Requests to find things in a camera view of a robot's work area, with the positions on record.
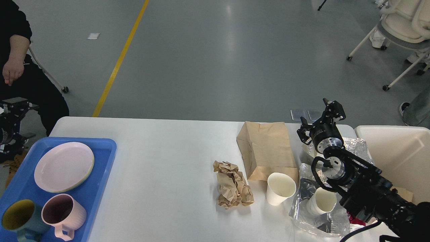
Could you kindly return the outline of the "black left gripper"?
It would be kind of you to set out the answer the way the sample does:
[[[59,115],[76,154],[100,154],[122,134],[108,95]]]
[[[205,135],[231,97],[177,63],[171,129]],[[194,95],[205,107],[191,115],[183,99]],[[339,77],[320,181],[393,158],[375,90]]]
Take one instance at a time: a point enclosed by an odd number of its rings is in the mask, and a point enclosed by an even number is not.
[[[24,118],[30,110],[38,110],[39,106],[21,97],[5,99],[0,101],[0,104],[3,109],[0,115],[0,157],[14,158],[16,154],[22,154],[28,140],[36,136],[35,133],[19,134],[19,118]]]

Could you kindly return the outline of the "seated person's hand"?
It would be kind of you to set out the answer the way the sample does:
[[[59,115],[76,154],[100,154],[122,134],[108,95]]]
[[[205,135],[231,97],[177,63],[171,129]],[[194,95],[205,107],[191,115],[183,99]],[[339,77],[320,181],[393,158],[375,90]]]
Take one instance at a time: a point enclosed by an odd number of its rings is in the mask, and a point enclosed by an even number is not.
[[[2,75],[5,84],[12,86],[14,81],[22,76],[24,72],[24,61],[20,59],[10,58],[3,66]]]

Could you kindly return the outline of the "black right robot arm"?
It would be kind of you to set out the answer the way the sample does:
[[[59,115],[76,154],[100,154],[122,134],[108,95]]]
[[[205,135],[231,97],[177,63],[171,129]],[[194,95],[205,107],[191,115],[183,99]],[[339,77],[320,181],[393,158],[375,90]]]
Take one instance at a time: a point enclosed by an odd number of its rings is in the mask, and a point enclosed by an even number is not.
[[[311,171],[321,188],[341,196],[340,205],[356,218],[368,222],[375,217],[377,222],[357,229],[344,238],[385,223],[396,234],[395,237],[381,235],[381,242],[429,241],[429,202],[418,205],[403,199],[392,189],[392,182],[381,176],[382,171],[366,160],[346,150],[344,141],[336,127],[336,121],[346,118],[343,106],[338,101],[324,98],[325,110],[313,124],[301,117],[297,134],[303,144],[313,144],[321,154],[313,159]]]

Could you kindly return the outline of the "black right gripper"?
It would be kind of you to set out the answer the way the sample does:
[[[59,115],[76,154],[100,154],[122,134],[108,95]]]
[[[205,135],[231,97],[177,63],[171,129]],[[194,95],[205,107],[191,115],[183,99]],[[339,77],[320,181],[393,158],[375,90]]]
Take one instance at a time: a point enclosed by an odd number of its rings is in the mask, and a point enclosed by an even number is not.
[[[346,119],[341,103],[327,98],[323,98],[323,101],[325,104],[325,110],[321,115],[323,124],[308,124],[306,118],[300,117],[301,126],[297,130],[301,142],[306,146],[313,142],[316,151],[320,154],[329,147],[344,147],[344,141],[335,123]]]

